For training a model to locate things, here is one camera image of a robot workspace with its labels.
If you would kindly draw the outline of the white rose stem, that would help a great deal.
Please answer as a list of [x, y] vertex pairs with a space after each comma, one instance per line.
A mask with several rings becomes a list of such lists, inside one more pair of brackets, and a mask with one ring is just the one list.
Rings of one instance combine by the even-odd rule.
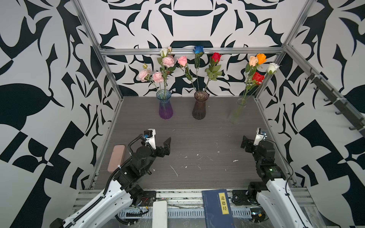
[[264, 75], [264, 81], [262, 82], [261, 85], [258, 86], [258, 89], [256, 90], [256, 94], [255, 97], [257, 98], [260, 93], [265, 89], [265, 87], [267, 86], [267, 84], [269, 83], [269, 81], [271, 80], [271, 78], [273, 77], [273, 75], [276, 73], [276, 71], [279, 69], [279, 65], [276, 63], [270, 63], [266, 73]]
[[161, 56], [162, 58], [165, 58], [165, 57], [167, 57], [168, 55], [170, 55], [170, 54], [171, 54], [171, 52], [172, 52], [172, 47], [162, 48], [162, 49], [160, 50], [160, 56]]

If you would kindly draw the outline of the cream rose flower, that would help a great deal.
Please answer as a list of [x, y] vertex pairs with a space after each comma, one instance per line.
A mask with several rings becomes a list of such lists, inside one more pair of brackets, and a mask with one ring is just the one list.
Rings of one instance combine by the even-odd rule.
[[256, 70], [257, 70], [257, 65], [258, 65], [258, 58], [256, 56], [251, 56], [249, 58], [249, 62], [246, 65], [245, 68], [245, 76], [246, 76], [246, 83], [245, 83], [245, 90], [244, 90], [244, 94], [243, 94], [243, 100], [246, 100], [246, 96], [248, 94], [248, 92], [256, 86], [256, 81], [253, 79]]

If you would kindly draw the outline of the twin pink peony stem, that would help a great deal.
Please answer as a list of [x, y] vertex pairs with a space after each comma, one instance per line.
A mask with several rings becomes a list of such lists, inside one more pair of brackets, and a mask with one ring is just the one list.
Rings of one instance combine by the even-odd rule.
[[138, 73], [137, 79], [141, 82], [149, 82], [154, 85], [157, 92], [162, 89], [161, 83], [164, 82], [163, 74], [159, 71], [153, 73], [152, 70], [148, 68], [147, 64], [143, 64], [143, 69]]

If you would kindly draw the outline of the dark maroon glass vase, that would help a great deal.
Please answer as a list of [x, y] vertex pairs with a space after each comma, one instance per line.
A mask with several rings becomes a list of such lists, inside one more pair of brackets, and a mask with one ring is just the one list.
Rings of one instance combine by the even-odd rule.
[[195, 105], [192, 111], [194, 119], [202, 120], [206, 116], [206, 101], [209, 99], [209, 94], [205, 91], [198, 91], [194, 94]]

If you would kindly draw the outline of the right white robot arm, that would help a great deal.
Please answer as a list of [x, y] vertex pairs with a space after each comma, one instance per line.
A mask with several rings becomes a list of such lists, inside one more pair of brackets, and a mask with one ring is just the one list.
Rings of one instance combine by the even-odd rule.
[[258, 135], [254, 140], [244, 136], [241, 148], [252, 154], [261, 181], [251, 182], [246, 199], [262, 207], [276, 228], [311, 228], [289, 187], [289, 180], [275, 163], [275, 144]]

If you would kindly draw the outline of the red rose stem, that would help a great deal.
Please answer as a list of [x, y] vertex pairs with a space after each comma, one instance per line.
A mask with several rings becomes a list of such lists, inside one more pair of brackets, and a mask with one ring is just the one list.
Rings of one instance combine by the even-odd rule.
[[213, 55], [211, 56], [210, 61], [209, 61], [209, 66], [205, 70], [207, 77], [208, 77], [208, 81], [207, 81], [206, 86], [203, 89], [203, 91], [207, 90], [208, 84], [211, 81], [217, 81], [218, 76], [222, 75], [221, 65], [219, 64], [219, 62], [221, 60], [221, 56], [222, 55], [218, 52], [213, 53]]

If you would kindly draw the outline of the pink rose stem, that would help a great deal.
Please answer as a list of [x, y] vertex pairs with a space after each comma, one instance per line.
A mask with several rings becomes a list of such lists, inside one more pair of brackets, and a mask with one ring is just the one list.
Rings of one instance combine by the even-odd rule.
[[186, 56], [181, 56], [180, 58], [178, 58], [177, 59], [177, 65], [184, 72], [185, 77], [191, 82], [193, 88], [197, 92], [197, 88], [194, 85], [193, 76], [190, 73], [187, 57]]

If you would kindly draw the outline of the clear glass vase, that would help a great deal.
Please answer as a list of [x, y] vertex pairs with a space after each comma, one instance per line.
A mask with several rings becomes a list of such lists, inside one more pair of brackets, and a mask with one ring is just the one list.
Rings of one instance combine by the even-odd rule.
[[234, 107], [228, 118], [231, 124], [238, 124], [242, 116], [242, 113], [246, 108], [246, 105], [247, 105], [247, 100], [243, 98], [240, 98], [235, 102]]

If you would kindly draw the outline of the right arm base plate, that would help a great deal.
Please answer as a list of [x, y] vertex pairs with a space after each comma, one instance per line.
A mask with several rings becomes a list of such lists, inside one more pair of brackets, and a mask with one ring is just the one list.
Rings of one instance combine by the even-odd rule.
[[248, 190], [232, 190], [232, 202], [236, 206], [254, 205], [256, 200], [248, 193]]

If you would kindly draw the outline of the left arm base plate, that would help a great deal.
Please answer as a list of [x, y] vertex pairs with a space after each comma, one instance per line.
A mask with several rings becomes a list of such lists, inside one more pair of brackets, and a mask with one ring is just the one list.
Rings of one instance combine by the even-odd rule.
[[143, 196], [137, 201], [139, 207], [151, 207], [156, 201], [156, 191], [144, 191]]

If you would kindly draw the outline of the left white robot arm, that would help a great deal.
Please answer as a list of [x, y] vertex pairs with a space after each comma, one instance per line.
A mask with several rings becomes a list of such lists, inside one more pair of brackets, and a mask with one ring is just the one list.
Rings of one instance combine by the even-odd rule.
[[151, 174], [150, 168], [157, 157], [171, 152], [171, 138], [156, 146], [155, 131], [146, 130], [127, 146], [131, 156], [109, 176], [105, 188], [90, 202], [71, 216], [55, 219], [51, 228], [100, 228], [119, 212], [137, 206], [144, 191], [140, 179]]

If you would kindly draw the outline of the red rose flower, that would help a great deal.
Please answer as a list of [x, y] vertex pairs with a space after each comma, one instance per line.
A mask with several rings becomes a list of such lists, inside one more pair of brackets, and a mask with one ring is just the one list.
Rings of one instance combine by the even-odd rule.
[[246, 97], [252, 89], [254, 89], [257, 86], [260, 86], [264, 81], [264, 78], [265, 77], [258, 72], [255, 72], [253, 76], [248, 77], [248, 80], [246, 82], [244, 97]]

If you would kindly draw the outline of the purple blue glass vase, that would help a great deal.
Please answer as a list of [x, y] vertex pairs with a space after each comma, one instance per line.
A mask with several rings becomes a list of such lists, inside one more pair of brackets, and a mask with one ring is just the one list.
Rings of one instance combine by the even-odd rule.
[[159, 90], [156, 93], [156, 97], [159, 100], [159, 116], [162, 119], [170, 119], [174, 112], [170, 102], [172, 94], [168, 90]]

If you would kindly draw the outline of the blue rose stem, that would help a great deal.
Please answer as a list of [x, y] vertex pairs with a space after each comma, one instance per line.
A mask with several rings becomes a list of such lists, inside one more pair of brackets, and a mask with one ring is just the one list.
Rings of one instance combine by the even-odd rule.
[[194, 47], [194, 67], [195, 67], [195, 72], [196, 72], [196, 81], [197, 81], [197, 89], [196, 91], [200, 90], [200, 85], [199, 85], [199, 77], [198, 77], [198, 71], [200, 68], [200, 58], [202, 57], [202, 55], [204, 54], [204, 47], [203, 46], [195, 46]]

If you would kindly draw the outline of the orange rose stem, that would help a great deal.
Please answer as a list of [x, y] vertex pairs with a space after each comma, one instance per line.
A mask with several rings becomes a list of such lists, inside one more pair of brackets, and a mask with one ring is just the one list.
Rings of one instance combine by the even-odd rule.
[[267, 61], [267, 57], [265, 54], [257, 54], [256, 58], [258, 60], [257, 65], [262, 65], [263, 63], [265, 63]]

